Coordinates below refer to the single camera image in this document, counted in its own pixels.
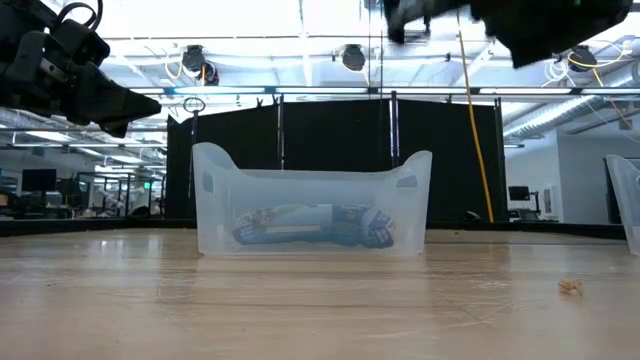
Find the black partition panel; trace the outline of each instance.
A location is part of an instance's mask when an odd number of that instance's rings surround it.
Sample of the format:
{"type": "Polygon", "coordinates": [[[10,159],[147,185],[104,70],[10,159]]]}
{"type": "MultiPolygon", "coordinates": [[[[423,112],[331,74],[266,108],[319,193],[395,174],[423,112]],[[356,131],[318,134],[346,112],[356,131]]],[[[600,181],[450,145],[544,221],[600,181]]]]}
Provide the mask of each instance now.
{"type": "Polygon", "coordinates": [[[391,169],[389,100],[287,103],[283,110],[285,169],[391,169]]]}
{"type": "MultiPolygon", "coordinates": [[[[168,219],[195,218],[195,196],[189,196],[193,119],[169,120],[167,155],[168,219]]],[[[279,169],[278,107],[269,106],[200,116],[197,142],[225,149],[240,169],[279,169]]]]}
{"type": "MultiPolygon", "coordinates": [[[[469,107],[408,100],[400,100],[398,107],[401,163],[420,150],[433,153],[428,221],[462,221],[467,211],[487,220],[489,216],[469,121],[469,107]]],[[[496,221],[506,221],[500,116],[490,106],[474,106],[474,113],[494,217],[496,221]]]]}

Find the wooden table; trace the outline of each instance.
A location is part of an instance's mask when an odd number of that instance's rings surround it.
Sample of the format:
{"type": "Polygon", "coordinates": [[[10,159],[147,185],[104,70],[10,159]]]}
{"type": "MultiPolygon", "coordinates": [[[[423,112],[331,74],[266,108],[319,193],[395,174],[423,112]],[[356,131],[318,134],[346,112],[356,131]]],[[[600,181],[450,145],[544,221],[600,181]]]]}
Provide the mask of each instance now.
{"type": "Polygon", "coordinates": [[[200,257],[190,230],[0,239],[0,358],[640,358],[626,243],[427,237],[395,260],[200,257]]]}

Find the yellow cable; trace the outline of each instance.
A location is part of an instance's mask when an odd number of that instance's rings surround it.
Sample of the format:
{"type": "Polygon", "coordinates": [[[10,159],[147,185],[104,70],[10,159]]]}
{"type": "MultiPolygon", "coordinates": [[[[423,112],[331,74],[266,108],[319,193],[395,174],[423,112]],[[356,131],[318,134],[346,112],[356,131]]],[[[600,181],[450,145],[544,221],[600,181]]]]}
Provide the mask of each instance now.
{"type": "Polygon", "coordinates": [[[577,61],[575,61],[575,60],[573,60],[573,59],[571,58],[571,55],[575,54],[573,51],[569,53],[569,56],[567,56],[567,59],[568,59],[570,62],[572,62],[572,63],[574,63],[574,64],[576,64],[576,65],[579,65],[579,66],[585,67],[585,68],[589,68],[589,69],[603,68],[603,67],[605,67],[605,66],[609,66],[609,65],[615,64],[615,63],[617,63],[618,61],[620,61],[620,60],[622,59],[622,57],[625,55],[625,53],[624,53],[624,52],[625,52],[625,50],[626,50],[626,47],[627,47],[627,45],[626,45],[626,44],[623,44],[623,45],[622,45],[622,51],[620,51],[620,55],[618,55],[618,58],[617,58],[617,59],[615,59],[615,60],[611,60],[611,61],[609,61],[608,63],[605,63],[605,64],[600,64],[600,65],[589,65],[589,64],[583,64],[583,63],[577,62],[577,61]]]}
{"type": "Polygon", "coordinates": [[[480,148],[480,139],[478,138],[478,130],[476,129],[476,117],[473,113],[473,103],[471,101],[471,84],[469,81],[469,73],[467,72],[467,56],[464,51],[464,41],[462,40],[462,27],[460,25],[460,11],[458,17],[458,34],[460,37],[460,50],[462,51],[462,68],[464,69],[464,80],[467,86],[467,100],[469,101],[469,119],[471,120],[471,131],[473,132],[473,141],[476,145],[476,154],[480,163],[480,173],[482,175],[482,185],[484,187],[485,201],[487,202],[487,212],[489,213],[489,222],[493,223],[493,206],[491,205],[491,194],[489,193],[489,183],[487,182],[487,173],[484,169],[484,159],[482,158],[482,149],[480,148]]]}
{"type": "MultiPolygon", "coordinates": [[[[598,74],[598,71],[596,69],[593,69],[593,74],[595,75],[596,80],[598,80],[598,84],[600,84],[601,87],[604,87],[604,83],[602,82],[602,79],[600,78],[600,74],[598,74]]],[[[627,126],[629,126],[629,128],[632,128],[633,125],[631,125],[631,122],[627,119],[626,116],[624,116],[624,113],[622,112],[622,110],[618,108],[618,105],[616,105],[616,103],[613,102],[613,100],[609,100],[609,102],[611,103],[611,105],[613,105],[613,108],[616,109],[616,112],[618,113],[618,116],[620,116],[622,121],[627,123],[627,126]]]]}
{"type": "Polygon", "coordinates": [[[167,75],[169,75],[170,77],[172,77],[174,79],[180,78],[180,75],[182,75],[182,60],[180,60],[180,67],[178,68],[178,75],[173,75],[171,73],[171,71],[169,70],[169,54],[167,54],[167,61],[164,62],[164,70],[167,72],[167,75]]]}

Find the crumb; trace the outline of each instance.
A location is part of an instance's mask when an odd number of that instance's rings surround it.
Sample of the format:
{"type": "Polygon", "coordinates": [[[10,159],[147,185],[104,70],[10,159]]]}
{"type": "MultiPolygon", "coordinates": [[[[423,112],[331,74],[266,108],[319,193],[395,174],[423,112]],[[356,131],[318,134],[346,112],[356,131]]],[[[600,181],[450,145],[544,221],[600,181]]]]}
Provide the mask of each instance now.
{"type": "Polygon", "coordinates": [[[563,294],[571,294],[575,290],[580,296],[584,295],[584,286],[580,281],[560,280],[558,286],[563,294]]]}

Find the clear plastic bin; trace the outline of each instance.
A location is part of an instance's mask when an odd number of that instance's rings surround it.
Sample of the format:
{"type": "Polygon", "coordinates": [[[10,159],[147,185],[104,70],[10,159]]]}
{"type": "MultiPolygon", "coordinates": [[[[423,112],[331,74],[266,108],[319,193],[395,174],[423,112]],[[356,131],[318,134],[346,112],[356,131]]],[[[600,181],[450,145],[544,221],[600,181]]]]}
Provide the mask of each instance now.
{"type": "Polygon", "coordinates": [[[431,153],[381,173],[239,170],[219,146],[193,148],[198,246],[208,255],[424,249],[431,153]]]}
{"type": "Polygon", "coordinates": [[[640,170],[629,160],[617,155],[607,156],[607,166],[629,250],[634,255],[640,255],[640,170]]]}

